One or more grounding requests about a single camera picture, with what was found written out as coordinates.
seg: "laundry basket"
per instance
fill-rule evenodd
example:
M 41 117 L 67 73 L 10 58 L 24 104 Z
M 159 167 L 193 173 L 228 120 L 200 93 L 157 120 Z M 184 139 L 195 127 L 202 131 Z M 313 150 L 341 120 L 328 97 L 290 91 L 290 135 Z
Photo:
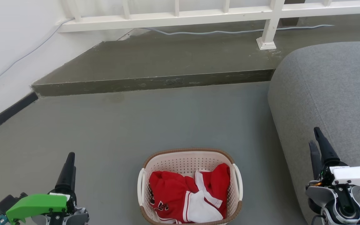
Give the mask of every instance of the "laundry basket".
M 154 171 L 170 171 L 184 176 L 194 176 L 196 170 L 213 171 L 219 164 L 225 163 L 230 168 L 230 186 L 227 194 L 226 219 L 198 223 L 199 225 L 224 225 L 232 221 L 241 210 L 243 199 L 243 180 L 240 170 L 229 154 L 210 148 L 182 148 L 156 153 L 149 157 L 141 169 L 137 181 L 137 196 L 141 213 L 153 225 L 159 222 L 154 209 L 150 206 L 151 188 L 149 179 Z

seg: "blue connector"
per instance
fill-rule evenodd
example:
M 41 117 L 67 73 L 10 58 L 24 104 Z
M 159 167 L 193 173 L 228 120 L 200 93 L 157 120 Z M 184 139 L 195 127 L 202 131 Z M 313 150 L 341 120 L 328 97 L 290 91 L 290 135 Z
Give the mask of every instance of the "blue connector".
M 4 225 L 9 222 L 8 218 L 5 215 L 0 215 L 0 225 Z

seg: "railing post base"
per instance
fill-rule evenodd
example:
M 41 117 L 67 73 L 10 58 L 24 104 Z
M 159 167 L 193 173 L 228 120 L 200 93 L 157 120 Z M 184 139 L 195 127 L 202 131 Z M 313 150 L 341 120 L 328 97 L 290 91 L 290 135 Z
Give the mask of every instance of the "railing post base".
M 269 50 L 269 49 L 276 49 L 276 45 L 273 41 L 271 42 L 263 42 L 262 37 L 256 39 L 256 43 L 259 47 L 259 50 Z

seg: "white cable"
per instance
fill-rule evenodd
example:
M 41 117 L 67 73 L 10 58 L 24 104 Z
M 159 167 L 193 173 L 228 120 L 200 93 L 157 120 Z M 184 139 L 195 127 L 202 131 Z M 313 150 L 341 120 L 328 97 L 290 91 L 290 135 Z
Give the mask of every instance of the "white cable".
M 331 26 L 334 26 L 334 25 L 322 24 L 322 25 L 317 25 L 317 26 L 314 26 L 314 27 L 284 27 L 284 28 L 277 28 L 277 30 L 314 29 L 314 28 L 318 28 L 318 27 L 331 27 Z M 263 29 L 259 29 L 259 30 L 244 30 L 244 31 L 234 31 L 234 32 L 216 30 L 216 31 L 202 32 L 202 33 L 194 33 L 194 32 L 174 32 L 174 33 L 166 33 L 166 32 L 164 32 L 164 31 L 156 30 L 155 28 L 151 28 L 151 27 L 146 27 L 146 28 L 142 28 L 142 29 L 153 30 L 153 31 L 156 31 L 156 32 L 158 32 L 158 33 L 166 34 L 166 35 L 174 35 L 174 34 L 197 34 L 197 35 L 203 35 L 203 34 L 214 34 L 214 33 L 241 34 L 241 33 L 250 33 L 250 32 L 263 31 Z
M 19 58 L 18 60 L 14 61 L 6 70 L 4 70 L 2 73 L 0 73 L 0 77 L 6 72 L 8 71 L 15 63 L 19 62 L 20 60 L 22 60 L 24 57 L 30 55 L 31 53 L 33 53 L 35 50 L 37 50 L 39 47 L 41 47 L 45 42 L 47 42 L 55 33 L 56 31 L 64 24 L 67 23 L 71 20 L 74 20 L 74 17 L 67 19 L 63 22 L 61 22 L 58 27 L 54 30 L 54 32 L 52 32 L 50 34 L 50 36 L 48 36 L 40 45 L 38 45 L 35 49 L 33 49 L 31 52 L 27 53 L 26 55 L 24 55 L 23 57 Z M 285 27 L 285 28 L 277 28 L 277 30 L 292 30 L 292 29 L 314 29 L 314 28 L 318 28 L 318 27 L 331 27 L 333 25 L 327 25 L 327 24 L 323 24 L 323 25 L 317 25 L 314 27 Z M 263 29 L 259 29 L 259 30 L 244 30 L 244 31 L 235 31 L 235 32 L 229 32 L 229 31 L 220 31 L 220 30 L 216 30 L 216 31 L 211 31 L 211 32 L 203 32 L 203 33 L 194 33 L 194 32 L 174 32 L 174 33 L 166 33 L 163 32 L 161 30 L 156 30 L 154 28 L 151 27 L 146 27 L 146 28 L 142 28 L 142 29 L 146 29 L 146 30 L 153 30 L 156 32 L 159 32 L 161 34 L 166 34 L 166 35 L 174 35 L 174 34 L 197 34 L 197 35 L 202 35 L 202 34 L 214 34 L 214 33 L 224 33 L 224 34 L 241 34 L 241 33 L 250 33 L 250 32 L 257 32 L 257 31 L 263 31 Z
M 67 19 L 65 21 L 63 21 L 62 23 L 60 23 L 57 28 L 54 30 L 54 32 L 52 32 L 40 45 L 38 45 L 35 49 L 33 49 L 31 52 L 27 53 L 26 55 L 24 55 L 23 57 L 19 58 L 18 60 L 14 61 L 6 70 L 4 70 L 2 73 L 0 73 L 0 77 L 6 72 L 8 71 L 15 63 L 19 62 L 20 60 L 22 60 L 24 57 L 30 55 L 31 53 L 33 53 L 35 50 L 37 50 L 39 47 L 41 47 L 45 42 L 47 42 L 55 33 L 56 31 L 64 24 L 67 23 L 71 20 L 74 20 L 73 18 Z

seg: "perforated basket wall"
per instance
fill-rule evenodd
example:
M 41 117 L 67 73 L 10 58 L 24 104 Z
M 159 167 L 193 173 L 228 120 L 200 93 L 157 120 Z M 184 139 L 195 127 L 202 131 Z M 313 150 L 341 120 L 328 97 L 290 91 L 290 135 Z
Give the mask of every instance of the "perforated basket wall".
M 194 176 L 196 170 L 212 171 L 219 164 L 225 163 L 230 167 L 230 186 L 227 195 L 226 219 L 214 222 L 199 223 L 199 225 L 226 224 L 233 220 L 241 210 L 242 201 L 238 191 L 236 171 L 233 159 L 226 153 L 216 149 L 187 148 L 159 152 L 152 155 L 144 164 L 144 179 L 142 180 L 141 212 L 144 218 L 154 225 L 163 225 L 156 218 L 154 209 L 150 206 L 151 189 L 148 185 L 149 178 L 154 171 L 170 171 L 182 175 Z

